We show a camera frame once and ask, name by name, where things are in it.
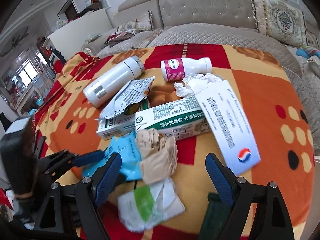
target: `white bottle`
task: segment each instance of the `white bottle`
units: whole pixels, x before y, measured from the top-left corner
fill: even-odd
[[[188,74],[207,74],[212,72],[211,60],[208,57],[201,59],[174,58],[161,61],[162,75],[165,81],[182,80]]]
[[[144,66],[137,56],[120,62],[89,84],[83,93],[95,108],[114,96],[128,81],[141,76]]]

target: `white cabinet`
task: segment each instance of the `white cabinet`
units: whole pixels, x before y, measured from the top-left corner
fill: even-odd
[[[106,33],[112,25],[104,9],[94,11],[76,19],[50,34],[44,43],[53,45],[66,60],[81,51],[85,41],[93,34]]]

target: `pink bottle label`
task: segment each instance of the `pink bottle label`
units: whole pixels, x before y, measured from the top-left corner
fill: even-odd
[[[168,81],[182,80],[184,78],[184,67],[182,58],[175,58],[164,61]]]

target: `crumpled brown paper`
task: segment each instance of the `crumpled brown paper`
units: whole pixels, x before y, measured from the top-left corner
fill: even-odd
[[[143,129],[137,131],[135,142],[141,153],[139,166],[146,184],[161,181],[175,172],[178,149],[174,136],[162,137],[154,128]]]

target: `metal bolt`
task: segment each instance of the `metal bolt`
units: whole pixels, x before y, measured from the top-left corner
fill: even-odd
[[[270,182],[269,185],[270,185],[270,187],[273,187],[273,188],[276,188],[276,187],[277,187],[277,184],[276,184],[275,182],[273,182],[273,181]]]
[[[90,178],[90,177],[84,177],[84,178],[82,179],[82,182],[83,182],[84,184],[89,183],[90,181],[91,181],[91,178]]]
[[[57,187],[59,187],[59,183],[58,182],[52,183],[52,185],[51,185],[52,189],[55,189]]]
[[[237,181],[241,184],[244,184],[246,182],[246,179],[244,177],[237,178]]]

